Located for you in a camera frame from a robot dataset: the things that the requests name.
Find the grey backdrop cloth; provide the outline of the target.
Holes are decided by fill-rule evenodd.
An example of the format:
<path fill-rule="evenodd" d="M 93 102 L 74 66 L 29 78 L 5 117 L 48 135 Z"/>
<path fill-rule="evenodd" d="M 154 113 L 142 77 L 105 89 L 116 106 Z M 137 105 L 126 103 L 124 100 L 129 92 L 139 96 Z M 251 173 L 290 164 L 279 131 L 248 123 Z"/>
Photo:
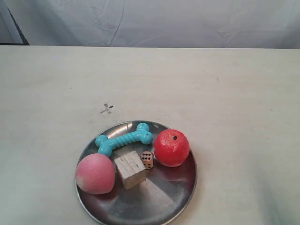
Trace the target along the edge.
<path fill-rule="evenodd" d="M 297 0 L 3 0 L 3 44 L 105 47 L 300 46 Z"/>

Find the pink toy peach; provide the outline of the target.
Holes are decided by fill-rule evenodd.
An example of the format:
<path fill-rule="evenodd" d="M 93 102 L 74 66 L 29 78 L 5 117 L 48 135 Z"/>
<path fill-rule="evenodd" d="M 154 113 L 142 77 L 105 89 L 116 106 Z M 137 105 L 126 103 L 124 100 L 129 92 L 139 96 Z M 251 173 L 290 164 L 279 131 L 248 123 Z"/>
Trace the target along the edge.
<path fill-rule="evenodd" d="M 115 184 L 114 165 L 106 155 L 90 154 L 77 165 L 75 180 L 78 187 L 86 193 L 109 193 Z"/>

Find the wooden cube block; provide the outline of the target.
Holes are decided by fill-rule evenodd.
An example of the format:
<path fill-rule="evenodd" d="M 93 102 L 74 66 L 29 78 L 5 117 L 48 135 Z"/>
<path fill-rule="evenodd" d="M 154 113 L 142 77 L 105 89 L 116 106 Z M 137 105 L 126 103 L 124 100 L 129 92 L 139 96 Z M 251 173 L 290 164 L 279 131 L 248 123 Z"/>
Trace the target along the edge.
<path fill-rule="evenodd" d="M 126 190 L 146 181 L 146 169 L 136 151 L 116 158 L 114 163 Z"/>

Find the round metal plate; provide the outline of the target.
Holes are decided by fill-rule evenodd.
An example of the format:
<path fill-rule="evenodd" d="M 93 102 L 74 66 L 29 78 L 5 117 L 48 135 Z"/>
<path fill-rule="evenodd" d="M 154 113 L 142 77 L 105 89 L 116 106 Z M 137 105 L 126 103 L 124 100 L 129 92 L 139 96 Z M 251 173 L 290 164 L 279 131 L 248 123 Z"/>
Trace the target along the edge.
<path fill-rule="evenodd" d="M 197 183 L 195 157 L 190 153 L 178 167 L 166 167 L 154 160 L 154 166 L 146 169 L 146 181 L 126 190 L 114 160 L 132 151 L 140 157 L 144 151 L 153 153 L 153 146 L 135 142 L 114 150 L 109 157 L 115 169 L 115 184 L 111 192 L 89 194 L 75 182 L 79 201 L 101 225 L 166 225 L 187 207 L 194 194 Z M 95 141 L 91 141 L 82 152 L 78 164 L 94 153 L 98 153 L 98 147 Z"/>

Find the red toy apple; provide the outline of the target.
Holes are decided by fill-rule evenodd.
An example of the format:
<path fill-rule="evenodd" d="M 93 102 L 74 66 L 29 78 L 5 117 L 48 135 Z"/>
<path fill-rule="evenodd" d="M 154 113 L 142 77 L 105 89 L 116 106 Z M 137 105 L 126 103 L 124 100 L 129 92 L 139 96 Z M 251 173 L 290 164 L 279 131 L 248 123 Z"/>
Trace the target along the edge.
<path fill-rule="evenodd" d="M 166 129 L 158 134 L 154 141 L 154 155 L 164 166 L 180 166 L 190 152 L 186 136 L 176 129 Z"/>

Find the small wooden die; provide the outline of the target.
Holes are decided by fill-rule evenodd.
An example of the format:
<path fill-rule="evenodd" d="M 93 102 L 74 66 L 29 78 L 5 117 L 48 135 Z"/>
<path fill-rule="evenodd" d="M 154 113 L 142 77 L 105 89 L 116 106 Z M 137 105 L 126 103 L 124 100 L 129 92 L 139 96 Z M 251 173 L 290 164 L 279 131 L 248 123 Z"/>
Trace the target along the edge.
<path fill-rule="evenodd" d="M 140 155 L 140 159 L 142 160 L 145 169 L 151 169 L 154 166 L 154 156 L 152 152 L 144 151 Z"/>

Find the teal rubber bone toy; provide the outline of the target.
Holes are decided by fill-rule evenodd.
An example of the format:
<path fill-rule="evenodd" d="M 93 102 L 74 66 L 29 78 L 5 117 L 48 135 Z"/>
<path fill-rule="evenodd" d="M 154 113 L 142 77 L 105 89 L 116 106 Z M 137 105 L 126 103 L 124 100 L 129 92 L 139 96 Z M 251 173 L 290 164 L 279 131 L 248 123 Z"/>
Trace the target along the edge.
<path fill-rule="evenodd" d="M 125 145 L 141 142 L 142 144 L 151 144 L 153 140 L 153 134 L 150 132 L 149 126 L 146 123 L 139 123 L 136 131 L 127 133 L 122 136 L 118 136 L 109 139 L 106 135 L 99 135 L 95 139 L 95 144 L 98 147 L 98 153 L 110 157 L 113 150 Z"/>

